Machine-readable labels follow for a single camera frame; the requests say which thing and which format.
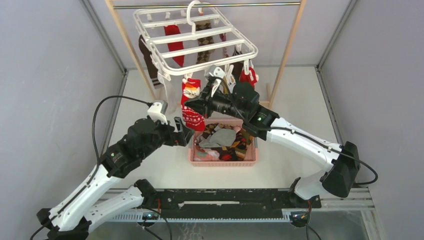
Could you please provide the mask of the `green dotted sock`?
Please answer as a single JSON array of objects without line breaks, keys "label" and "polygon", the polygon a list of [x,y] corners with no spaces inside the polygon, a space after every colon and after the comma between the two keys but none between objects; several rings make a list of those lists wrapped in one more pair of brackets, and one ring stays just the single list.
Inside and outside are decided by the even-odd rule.
[{"label": "green dotted sock", "polygon": [[237,81],[233,75],[233,69],[234,69],[234,66],[232,64],[226,64],[224,66],[224,71],[225,71],[224,81],[228,87],[228,89],[226,89],[225,87],[223,88],[224,94],[231,94],[233,92],[235,85],[237,84]]}]

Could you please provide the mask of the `grey long sock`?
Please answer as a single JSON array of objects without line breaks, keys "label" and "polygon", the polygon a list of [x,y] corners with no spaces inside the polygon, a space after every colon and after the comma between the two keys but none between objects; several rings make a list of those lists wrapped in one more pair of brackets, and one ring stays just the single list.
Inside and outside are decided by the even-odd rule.
[{"label": "grey long sock", "polygon": [[236,135],[235,130],[222,128],[199,142],[199,146],[201,148],[230,147],[236,140]]}]

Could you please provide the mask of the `plain red sock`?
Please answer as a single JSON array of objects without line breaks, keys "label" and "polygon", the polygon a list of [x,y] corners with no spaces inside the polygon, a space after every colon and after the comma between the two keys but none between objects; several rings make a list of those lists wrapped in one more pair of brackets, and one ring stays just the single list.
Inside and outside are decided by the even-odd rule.
[{"label": "plain red sock", "polygon": [[259,80],[259,75],[256,74],[254,68],[252,67],[249,67],[248,73],[245,73],[245,71],[243,70],[239,77],[240,83],[249,83],[253,89],[255,88],[255,85],[258,82],[258,80]]}]

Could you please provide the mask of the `red black argyle sock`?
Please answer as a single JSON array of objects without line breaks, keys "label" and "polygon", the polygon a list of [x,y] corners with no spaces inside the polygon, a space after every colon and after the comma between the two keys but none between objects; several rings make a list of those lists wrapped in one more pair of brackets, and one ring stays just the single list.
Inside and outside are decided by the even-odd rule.
[{"label": "red black argyle sock", "polygon": [[217,151],[220,152],[220,161],[243,161],[246,157],[250,140],[251,139],[249,137],[246,138],[241,131],[237,132],[235,141],[230,147],[223,146],[217,148]]}]

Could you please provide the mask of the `pink plastic basket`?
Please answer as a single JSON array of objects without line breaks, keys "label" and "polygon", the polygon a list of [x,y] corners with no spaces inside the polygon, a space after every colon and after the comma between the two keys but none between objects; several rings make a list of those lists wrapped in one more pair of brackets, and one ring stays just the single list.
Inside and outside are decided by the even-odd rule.
[{"label": "pink plastic basket", "polygon": [[[196,131],[188,150],[188,162],[195,167],[252,167],[258,160],[257,139],[242,127],[237,118],[209,118],[204,120],[205,128]],[[221,129],[235,132],[230,146],[201,147],[200,143],[215,135]]]}]

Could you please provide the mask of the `wooden hanger stand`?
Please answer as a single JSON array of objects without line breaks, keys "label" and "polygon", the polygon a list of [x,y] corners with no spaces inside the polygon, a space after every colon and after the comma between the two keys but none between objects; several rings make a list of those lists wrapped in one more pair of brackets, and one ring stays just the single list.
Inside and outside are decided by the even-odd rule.
[{"label": "wooden hanger stand", "polygon": [[221,12],[222,3],[193,0],[189,3],[120,4],[108,0],[107,8],[132,61],[154,99],[175,96],[171,81],[189,78],[216,65],[224,68],[230,85],[237,80],[253,83],[271,107],[288,62],[305,1],[284,2],[297,8],[278,66],[253,63],[258,47]]}]

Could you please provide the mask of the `pink patterned sock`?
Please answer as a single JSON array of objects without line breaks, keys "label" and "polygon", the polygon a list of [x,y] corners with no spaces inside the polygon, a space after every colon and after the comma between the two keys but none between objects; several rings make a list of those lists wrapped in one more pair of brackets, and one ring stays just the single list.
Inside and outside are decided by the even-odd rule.
[{"label": "pink patterned sock", "polygon": [[195,162],[215,162],[220,161],[220,152],[218,148],[202,148],[195,146],[193,161]]}]

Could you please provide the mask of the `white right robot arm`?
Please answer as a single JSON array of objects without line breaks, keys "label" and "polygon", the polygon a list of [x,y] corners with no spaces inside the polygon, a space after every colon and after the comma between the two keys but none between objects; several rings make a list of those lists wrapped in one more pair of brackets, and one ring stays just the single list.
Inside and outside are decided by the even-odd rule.
[{"label": "white right robot arm", "polygon": [[318,138],[280,117],[259,103],[259,93],[248,83],[238,83],[230,94],[223,94],[208,83],[200,95],[184,105],[207,118],[213,112],[243,121],[243,128],[253,137],[287,147],[308,157],[320,171],[297,178],[292,184],[289,203],[302,208],[314,196],[329,193],[346,198],[360,170],[358,147]]}]

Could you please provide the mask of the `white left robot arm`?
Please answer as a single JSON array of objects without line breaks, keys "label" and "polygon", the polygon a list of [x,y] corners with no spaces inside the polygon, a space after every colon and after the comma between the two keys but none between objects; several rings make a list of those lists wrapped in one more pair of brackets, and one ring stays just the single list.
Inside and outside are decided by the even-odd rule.
[{"label": "white left robot arm", "polygon": [[129,209],[153,207],[155,188],[146,179],[137,180],[123,193],[98,203],[114,184],[137,169],[142,161],[162,146],[188,145],[195,131],[186,127],[180,117],[176,126],[150,117],[131,125],[127,134],[111,145],[100,157],[87,178],[64,201],[37,214],[40,224],[49,230],[49,240],[85,240],[104,222]]}]

